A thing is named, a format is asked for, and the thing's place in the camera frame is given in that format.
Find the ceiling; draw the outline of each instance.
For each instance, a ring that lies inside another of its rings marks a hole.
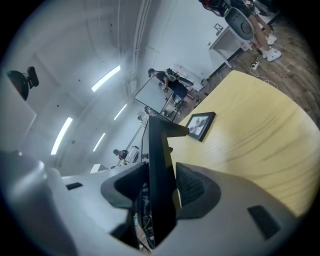
[[[57,0],[30,15],[2,63],[6,71],[24,73],[34,66],[39,79],[27,99],[37,117],[22,151],[62,169],[83,168],[84,159],[90,159],[88,166],[96,161],[93,147],[102,133],[117,128],[114,117],[132,102],[124,86],[135,74],[136,31],[146,2]],[[93,92],[91,87],[118,65],[121,70]],[[72,127],[57,155],[50,156],[67,117]]]

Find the wooden desk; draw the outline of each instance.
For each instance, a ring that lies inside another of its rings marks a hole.
[[[191,114],[216,112],[203,142],[168,138],[176,162],[249,179],[297,216],[319,186],[320,131],[290,98],[267,83],[232,71]]]

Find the ceiling light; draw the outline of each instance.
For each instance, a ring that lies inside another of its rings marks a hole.
[[[65,121],[64,125],[62,126],[62,128],[58,134],[58,137],[56,137],[56,140],[54,142],[54,145],[53,145],[53,148],[51,151],[51,155],[55,155],[57,153],[60,142],[61,142],[62,138],[64,137],[71,122],[72,122],[72,118],[68,117],[67,120]]]
[[[115,67],[112,69],[108,74],[106,74],[104,77],[102,77],[94,86],[92,86],[92,91],[98,90],[100,86],[102,86],[110,77],[112,77],[114,74],[116,74],[118,71],[120,71],[120,66]]]
[[[95,147],[94,147],[94,149],[93,149],[93,152],[95,152],[95,151],[96,151],[96,149],[97,149],[97,147],[98,147],[98,145],[99,145],[100,141],[104,138],[104,136],[105,136],[105,135],[106,135],[105,133],[103,133],[103,134],[101,135],[101,138],[98,140],[97,144],[95,145]]]
[[[118,114],[116,114],[116,116],[115,116],[115,118],[114,118],[113,120],[116,120],[116,119],[117,119],[117,117],[120,115],[120,113],[122,112],[122,110],[125,109],[126,106],[127,106],[127,104],[125,104],[125,105],[123,106],[123,108],[121,108],[121,110],[119,111]]]

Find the white desk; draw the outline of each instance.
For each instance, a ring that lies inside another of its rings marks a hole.
[[[250,50],[252,51],[252,47],[249,45],[249,43],[246,40],[243,40],[240,36],[238,36],[236,34],[236,32],[228,25],[227,27],[225,27],[220,34],[218,35],[218,37],[215,39],[215,41],[213,43],[209,43],[208,44],[208,48],[209,50],[214,51],[218,56],[220,56],[220,58],[223,59],[224,63],[230,68],[232,69],[232,66],[230,65],[230,63],[228,62],[227,58],[217,49],[215,48],[215,46],[217,45],[217,43],[226,35],[226,33],[230,31],[233,35],[234,35],[234,39],[237,42],[237,44],[239,45],[239,47],[242,46],[242,43]]]

